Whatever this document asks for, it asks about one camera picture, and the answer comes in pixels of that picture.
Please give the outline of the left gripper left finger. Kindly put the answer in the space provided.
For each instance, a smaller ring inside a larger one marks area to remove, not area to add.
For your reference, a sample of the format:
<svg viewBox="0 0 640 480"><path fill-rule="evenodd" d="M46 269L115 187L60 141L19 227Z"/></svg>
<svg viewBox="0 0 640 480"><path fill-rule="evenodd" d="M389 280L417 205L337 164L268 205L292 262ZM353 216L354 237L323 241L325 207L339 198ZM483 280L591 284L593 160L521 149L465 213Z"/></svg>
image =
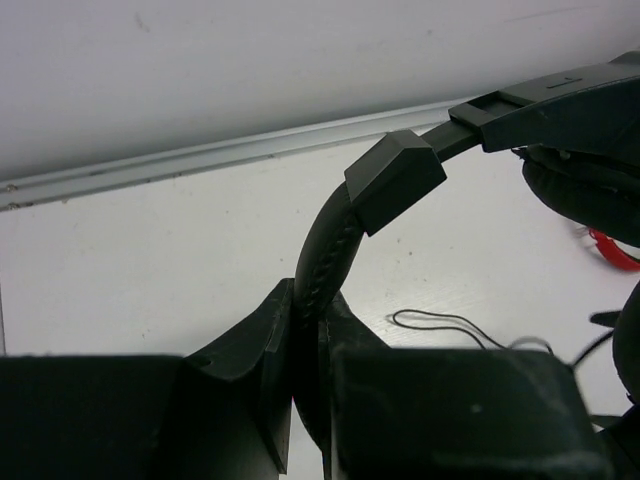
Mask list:
<svg viewBox="0 0 640 480"><path fill-rule="evenodd" d="M1 361L5 479L276 479L288 466L293 283L174 355Z"/></svg>

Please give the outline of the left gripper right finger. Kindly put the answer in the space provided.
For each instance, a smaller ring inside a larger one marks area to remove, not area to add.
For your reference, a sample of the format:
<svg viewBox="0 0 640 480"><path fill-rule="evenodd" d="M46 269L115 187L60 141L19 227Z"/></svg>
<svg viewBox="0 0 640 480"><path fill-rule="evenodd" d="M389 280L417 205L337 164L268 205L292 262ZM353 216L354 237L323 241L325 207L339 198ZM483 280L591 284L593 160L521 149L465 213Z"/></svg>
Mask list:
<svg viewBox="0 0 640 480"><path fill-rule="evenodd" d="M535 350L386 345L337 296L320 325L328 479L609 479L570 368Z"/></svg>

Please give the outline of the black headset with cable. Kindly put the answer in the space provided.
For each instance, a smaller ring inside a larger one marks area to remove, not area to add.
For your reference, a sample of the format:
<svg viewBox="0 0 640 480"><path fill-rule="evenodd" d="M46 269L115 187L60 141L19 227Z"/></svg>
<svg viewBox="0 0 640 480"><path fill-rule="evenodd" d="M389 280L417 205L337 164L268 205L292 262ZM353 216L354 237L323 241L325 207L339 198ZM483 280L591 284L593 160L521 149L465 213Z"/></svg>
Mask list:
<svg viewBox="0 0 640 480"><path fill-rule="evenodd" d="M294 399L313 441L328 443L318 324L364 236L445 181L444 163L473 147L522 159L534 194L558 214L639 243L639 54L538 77L453 107L443 124L386 134L345 173L317 215L295 273Z"/></svg>

